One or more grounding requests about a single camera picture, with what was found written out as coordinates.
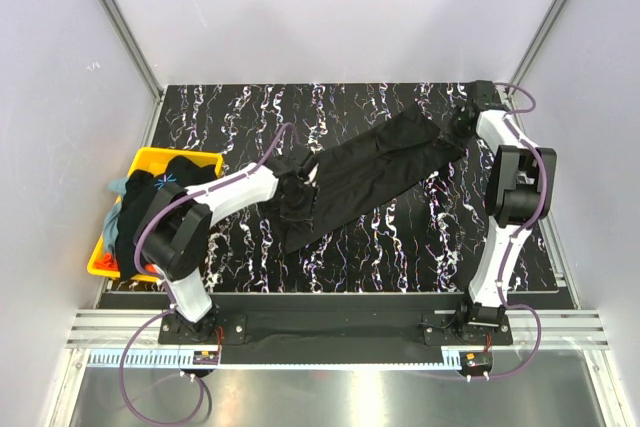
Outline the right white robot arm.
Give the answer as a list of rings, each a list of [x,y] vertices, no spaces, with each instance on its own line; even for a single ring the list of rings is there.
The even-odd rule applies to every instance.
[[[470,344],[508,329],[509,280],[534,226],[549,213],[557,165],[554,149],[539,146],[516,125],[519,111],[508,109],[497,91],[505,85],[470,83],[466,103],[451,121],[458,138],[475,136],[493,154],[484,200],[489,220],[485,246],[451,325]]]

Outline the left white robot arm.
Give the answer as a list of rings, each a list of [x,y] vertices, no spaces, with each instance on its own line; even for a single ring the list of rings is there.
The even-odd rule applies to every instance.
[[[318,193],[317,156],[303,146],[265,154],[243,169],[199,185],[167,183],[155,194],[133,237],[135,266],[150,264],[167,292],[181,331],[196,343],[215,333],[214,303],[199,273],[209,232],[252,205],[274,206],[287,221],[311,222]]]

